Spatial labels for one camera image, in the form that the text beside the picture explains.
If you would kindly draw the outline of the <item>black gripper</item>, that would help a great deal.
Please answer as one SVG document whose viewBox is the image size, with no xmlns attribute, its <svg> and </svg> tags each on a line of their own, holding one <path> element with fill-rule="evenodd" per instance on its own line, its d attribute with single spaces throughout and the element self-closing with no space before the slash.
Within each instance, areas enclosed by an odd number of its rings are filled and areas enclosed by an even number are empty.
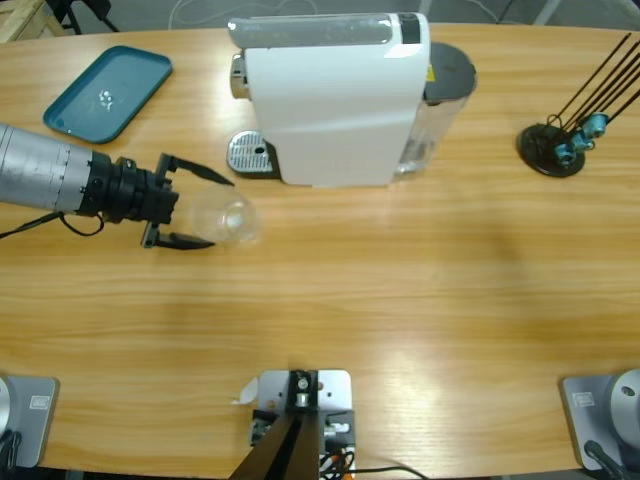
<svg viewBox="0 0 640 480">
<path fill-rule="evenodd" d="M 174 250 L 199 250 L 213 247 L 214 242 L 186 234 L 159 232 L 169 224 L 179 194 L 172 190 L 168 172 L 186 170 L 206 181 L 234 187 L 235 184 L 213 169 L 163 153 L 154 171 L 139 168 L 136 162 L 94 151 L 88 163 L 89 176 L 82 187 L 79 216 L 98 216 L 102 222 L 118 224 L 123 220 L 145 222 L 151 228 L 143 235 L 142 246 Z"/>
</svg>

